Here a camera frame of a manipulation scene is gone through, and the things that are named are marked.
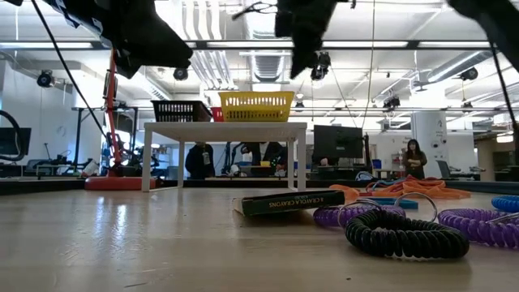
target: black basket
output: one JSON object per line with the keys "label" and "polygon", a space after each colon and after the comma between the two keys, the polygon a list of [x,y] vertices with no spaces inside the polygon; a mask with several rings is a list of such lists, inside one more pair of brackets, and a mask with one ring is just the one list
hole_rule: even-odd
{"label": "black basket", "polygon": [[152,101],[157,122],[210,122],[211,112],[202,101]]}

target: red stand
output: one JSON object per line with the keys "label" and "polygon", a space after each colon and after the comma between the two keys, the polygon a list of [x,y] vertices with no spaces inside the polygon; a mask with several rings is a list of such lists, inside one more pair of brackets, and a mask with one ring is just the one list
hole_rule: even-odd
{"label": "red stand", "polygon": [[[108,91],[106,94],[106,113],[108,114],[112,145],[114,147],[114,166],[108,171],[106,177],[87,178],[84,188],[90,191],[138,191],[142,187],[142,178],[120,178],[116,169],[121,165],[121,153],[114,127],[114,89],[115,89],[115,49],[110,56]],[[156,187],[156,180],[150,179],[150,188]]]}

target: person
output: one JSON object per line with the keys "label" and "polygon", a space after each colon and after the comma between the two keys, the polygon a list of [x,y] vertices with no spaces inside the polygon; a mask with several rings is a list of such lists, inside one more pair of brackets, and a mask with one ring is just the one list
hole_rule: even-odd
{"label": "person", "polygon": [[252,165],[261,165],[261,161],[271,161],[274,158],[280,157],[279,169],[287,161],[286,148],[278,142],[245,143],[245,146],[242,148],[242,154],[249,152],[252,153]]}
{"label": "person", "polygon": [[206,179],[215,176],[212,147],[205,142],[196,142],[186,158],[186,170],[190,179]]}
{"label": "person", "polygon": [[339,162],[337,158],[317,157],[312,155],[312,162],[316,166],[335,166]]}
{"label": "person", "polygon": [[407,151],[402,158],[405,165],[405,175],[412,175],[418,179],[424,179],[423,167],[427,164],[425,153],[420,150],[420,144],[415,139],[407,143]]}

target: white table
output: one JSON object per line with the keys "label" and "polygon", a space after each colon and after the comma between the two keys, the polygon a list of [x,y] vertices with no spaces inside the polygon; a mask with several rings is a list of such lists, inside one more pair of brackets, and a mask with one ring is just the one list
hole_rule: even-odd
{"label": "white table", "polygon": [[294,142],[298,141],[298,191],[305,191],[307,178],[307,124],[305,122],[146,122],[142,191],[149,191],[152,160],[152,135],[157,133],[177,140],[178,187],[184,185],[186,142],[261,142],[286,141],[288,184],[294,188]]}

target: table leg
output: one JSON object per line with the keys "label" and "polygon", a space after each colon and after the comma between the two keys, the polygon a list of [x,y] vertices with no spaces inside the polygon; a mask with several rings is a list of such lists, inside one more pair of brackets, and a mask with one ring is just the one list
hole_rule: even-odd
{"label": "table leg", "polygon": [[141,190],[146,192],[149,192],[149,180],[152,171],[152,138],[153,132],[148,129],[144,130],[143,181]]}
{"label": "table leg", "polygon": [[292,189],[295,191],[294,186],[294,140],[288,140],[286,142],[286,147],[288,150],[287,158],[288,161],[286,162],[287,168],[286,168],[286,177],[289,179],[289,189]]}
{"label": "table leg", "polygon": [[307,133],[298,133],[298,191],[307,189]]}
{"label": "table leg", "polygon": [[177,187],[184,187],[184,164],[186,162],[186,142],[178,141],[178,177]]}

